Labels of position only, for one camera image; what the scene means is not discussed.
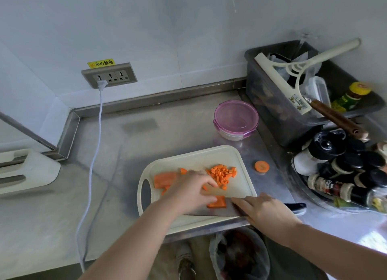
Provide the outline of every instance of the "purple lid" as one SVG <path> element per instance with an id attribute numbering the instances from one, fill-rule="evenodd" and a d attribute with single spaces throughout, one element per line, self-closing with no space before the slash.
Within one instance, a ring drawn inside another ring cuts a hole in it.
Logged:
<path id="1" fill-rule="evenodd" d="M 226 133 L 246 136 L 257 128 L 258 113 L 246 102 L 225 101 L 215 110 L 214 124 Z"/>

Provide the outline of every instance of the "gray storage bin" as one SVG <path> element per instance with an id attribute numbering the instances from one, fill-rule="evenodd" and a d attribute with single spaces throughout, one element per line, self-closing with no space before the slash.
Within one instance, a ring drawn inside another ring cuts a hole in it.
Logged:
<path id="1" fill-rule="evenodd" d="M 298 44 L 299 41 L 294 40 L 250 49 L 244 54 L 248 62 L 246 94 L 257 109 L 260 118 L 264 120 L 274 138 L 282 146 L 294 144 L 316 126 L 329 122 L 325 117 L 317 118 L 310 112 L 301 115 L 254 59 L 261 52 L 265 55 L 278 53 L 291 58 Z M 311 45 L 304 43 L 298 55 L 307 51 L 309 51 L 309 58 L 318 53 Z M 317 75 L 325 79 L 331 101 L 342 96 L 352 82 L 358 81 L 330 60 L 322 63 Z M 379 111 L 384 105 L 384 100 L 375 92 L 371 92 L 361 99 L 354 110 L 344 113 L 344 116 L 347 118 L 363 116 Z"/>

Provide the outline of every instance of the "round carrot slice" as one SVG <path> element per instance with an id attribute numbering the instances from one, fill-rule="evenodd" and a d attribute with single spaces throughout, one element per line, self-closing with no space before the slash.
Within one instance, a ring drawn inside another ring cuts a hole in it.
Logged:
<path id="1" fill-rule="evenodd" d="M 259 173 L 266 173 L 270 166 L 265 161 L 257 161 L 254 165 L 255 170 L 257 170 Z"/>

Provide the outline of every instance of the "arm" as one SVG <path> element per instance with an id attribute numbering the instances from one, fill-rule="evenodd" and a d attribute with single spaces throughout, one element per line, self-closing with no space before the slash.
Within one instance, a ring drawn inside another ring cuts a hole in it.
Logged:
<path id="1" fill-rule="evenodd" d="M 387 255 L 326 234 L 305 225 L 279 200 L 259 197 L 233 198 L 249 215 L 250 224 L 275 242 L 291 248 L 333 277 L 382 279 L 387 275 Z"/>
<path id="2" fill-rule="evenodd" d="M 201 194 L 205 183 L 217 187 L 210 176 L 200 172 L 189 171 L 181 176 L 79 280 L 146 279 L 173 220 L 216 201 L 214 196 Z"/>

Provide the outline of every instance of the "power outlet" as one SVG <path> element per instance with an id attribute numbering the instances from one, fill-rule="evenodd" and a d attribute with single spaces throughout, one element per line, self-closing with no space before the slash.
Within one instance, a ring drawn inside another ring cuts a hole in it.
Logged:
<path id="1" fill-rule="evenodd" d="M 108 82 L 107 87 L 137 82 L 130 63 L 82 70 L 82 75 L 90 86 L 95 89 L 98 89 L 99 80 L 106 80 Z"/>

